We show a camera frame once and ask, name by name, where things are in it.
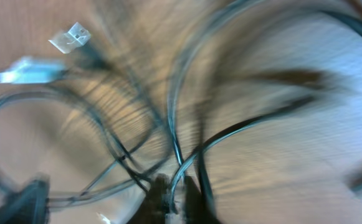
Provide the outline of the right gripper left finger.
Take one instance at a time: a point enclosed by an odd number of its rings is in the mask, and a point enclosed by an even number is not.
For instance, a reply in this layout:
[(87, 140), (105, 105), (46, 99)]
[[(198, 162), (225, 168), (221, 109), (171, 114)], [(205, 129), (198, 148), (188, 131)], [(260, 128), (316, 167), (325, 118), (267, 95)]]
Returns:
[(159, 174), (150, 185), (146, 197), (127, 224), (165, 224), (168, 205), (168, 176)]

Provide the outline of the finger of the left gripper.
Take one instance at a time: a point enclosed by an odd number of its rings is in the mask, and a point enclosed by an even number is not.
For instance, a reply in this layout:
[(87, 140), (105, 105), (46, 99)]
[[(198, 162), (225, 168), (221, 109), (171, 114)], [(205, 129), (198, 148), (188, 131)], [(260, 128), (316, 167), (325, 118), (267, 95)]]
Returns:
[(40, 178), (21, 191), (9, 194), (0, 206), (0, 224), (46, 224), (49, 222), (50, 184)]

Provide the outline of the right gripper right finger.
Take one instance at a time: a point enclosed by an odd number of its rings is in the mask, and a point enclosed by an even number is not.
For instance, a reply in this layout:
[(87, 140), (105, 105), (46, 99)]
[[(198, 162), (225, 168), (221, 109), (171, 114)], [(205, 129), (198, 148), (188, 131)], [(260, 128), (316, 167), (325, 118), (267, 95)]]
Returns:
[(221, 222), (206, 208), (202, 195), (193, 178), (184, 178), (186, 186), (184, 213), (187, 224), (221, 224)]

